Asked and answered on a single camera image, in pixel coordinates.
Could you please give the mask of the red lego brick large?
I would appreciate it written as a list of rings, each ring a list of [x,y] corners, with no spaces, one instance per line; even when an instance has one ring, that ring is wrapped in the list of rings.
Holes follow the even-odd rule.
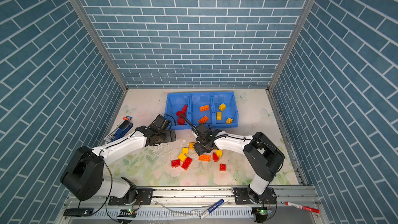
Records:
[[[188,110],[188,106],[187,106],[187,105],[184,105],[184,107],[182,108],[181,112],[182,112],[184,115],[186,115],[187,110]]]

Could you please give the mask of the blue three-compartment bin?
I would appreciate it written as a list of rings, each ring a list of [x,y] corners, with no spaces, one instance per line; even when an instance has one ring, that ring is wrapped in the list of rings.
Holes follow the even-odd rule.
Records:
[[[175,130],[190,129],[181,114],[193,125],[203,123],[215,129],[238,127],[239,114],[233,92],[169,93],[165,117]]]

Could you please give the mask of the orange lego brick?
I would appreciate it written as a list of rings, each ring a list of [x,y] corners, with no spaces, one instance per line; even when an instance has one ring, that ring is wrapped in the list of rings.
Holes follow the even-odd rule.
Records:
[[[203,162],[210,162],[211,161],[211,156],[210,155],[200,155],[199,160]]]
[[[209,118],[207,116],[204,116],[198,120],[198,123],[206,123],[208,120],[209,120]]]
[[[210,109],[209,105],[200,106],[201,112],[209,111],[209,109]]]

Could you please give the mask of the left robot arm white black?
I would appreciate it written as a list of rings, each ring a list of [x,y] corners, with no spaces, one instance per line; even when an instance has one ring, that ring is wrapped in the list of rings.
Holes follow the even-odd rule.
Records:
[[[103,146],[83,146],[75,151],[60,181],[79,201],[92,197],[113,197],[124,205],[138,199],[137,186],[125,177],[117,178],[109,166],[136,150],[176,141],[173,122],[162,115],[148,126],[137,127],[132,134]]]

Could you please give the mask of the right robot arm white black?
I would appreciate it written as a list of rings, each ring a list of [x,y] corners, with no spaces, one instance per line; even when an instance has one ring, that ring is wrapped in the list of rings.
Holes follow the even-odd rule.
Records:
[[[197,142],[193,148],[199,156],[214,149],[245,155],[255,172],[248,188],[248,197],[254,204],[263,202],[266,188],[283,167],[283,152],[262,132],[256,132],[253,136],[230,134],[220,129],[212,130],[203,123],[194,126],[184,114],[181,117],[196,136]]]

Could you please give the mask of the orange lego brick bottom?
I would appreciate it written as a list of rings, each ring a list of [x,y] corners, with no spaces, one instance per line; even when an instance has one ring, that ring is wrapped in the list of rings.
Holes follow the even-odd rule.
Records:
[[[210,155],[200,155],[199,160],[203,162],[210,162],[211,161],[211,156]]]

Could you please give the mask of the red lego brick tilted small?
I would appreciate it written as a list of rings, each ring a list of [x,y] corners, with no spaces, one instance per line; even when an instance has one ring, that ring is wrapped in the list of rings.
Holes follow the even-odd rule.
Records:
[[[219,161],[219,157],[218,157],[218,155],[215,152],[212,154],[212,159],[214,160],[214,162],[218,162]]]

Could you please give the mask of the red lego brick long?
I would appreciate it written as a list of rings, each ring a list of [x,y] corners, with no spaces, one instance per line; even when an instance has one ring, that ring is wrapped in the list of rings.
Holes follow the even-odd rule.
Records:
[[[192,159],[191,158],[189,158],[189,157],[187,157],[186,159],[185,159],[185,161],[183,162],[183,164],[182,164],[182,168],[184,169],[184,170],[187,170],[188,168],[189,168],[189,166],[191,165],[191,163],[192,163]]]

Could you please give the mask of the red lego brick small lone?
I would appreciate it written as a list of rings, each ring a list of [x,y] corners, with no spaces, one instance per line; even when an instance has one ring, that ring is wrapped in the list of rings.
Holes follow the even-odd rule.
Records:
[[[220,164],[220,171],[225,172],[227,169],[227,166],[225,164]]]

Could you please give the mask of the blue stapler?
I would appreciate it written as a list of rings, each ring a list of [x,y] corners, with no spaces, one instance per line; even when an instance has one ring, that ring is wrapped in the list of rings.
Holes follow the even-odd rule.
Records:
[[[117,124],[117,126],[104,138],[105,144],[111,143],[124,137],[133,127],[132,117],[126,116]]]

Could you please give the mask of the blue white marker pen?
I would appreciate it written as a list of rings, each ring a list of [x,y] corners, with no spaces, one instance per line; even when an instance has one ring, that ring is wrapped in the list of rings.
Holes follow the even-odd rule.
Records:
[[[224,199],[220,199],[218,202],[216,202],[215,204],[213,204],[212,206],[210,206],[207,210],[203,211],[200,215],[199,218],[200,219],[204,219],[207,216],[209,216],[214,210],[216,210],[217,208],[219,208],[220,206],[222,206],[224,204]]]

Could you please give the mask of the red white marker pen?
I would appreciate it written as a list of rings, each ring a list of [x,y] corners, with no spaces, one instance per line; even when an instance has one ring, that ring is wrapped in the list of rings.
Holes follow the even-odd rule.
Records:
[[[308,206],[303,206],[303,205],[292,203],[292,202],[285,202],[285,205],[290,206],[290,207],[295,207],[295,208],[298,208],[298,209],[302,209],[302,210],[305,210],[305,211],[313,212],[313,213],[316,213],[316,214],[320,213],[319,209],[311,208],[311,207],[308,207]]]

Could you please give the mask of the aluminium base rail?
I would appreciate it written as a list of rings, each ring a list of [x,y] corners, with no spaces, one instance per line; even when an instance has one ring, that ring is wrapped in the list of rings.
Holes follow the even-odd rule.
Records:
[[[139,199],[133,205],[122,205],[111,197],[110,202],[100,207],[103,197],[94,197],[84,202],[70,197],[57,224],[327,224],[320,199],[312,186],[272,186],[265,191],[265,199],[254,204],[248,197],[248,187],[139,187]],[[209,216],[199,215],[210,206],[224,199],[224,204]],[[320,210],[319,214],[290,207],[292,202]],[[64,217],[68,208],[93,208],[87,217]]]

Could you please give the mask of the black flat device on rail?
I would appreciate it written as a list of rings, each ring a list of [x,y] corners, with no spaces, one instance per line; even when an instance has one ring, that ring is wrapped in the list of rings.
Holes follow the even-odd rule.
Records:
[[[64,211],[64,217],[87,217],[91,216],[94,212],[93,208],[68,208]]]

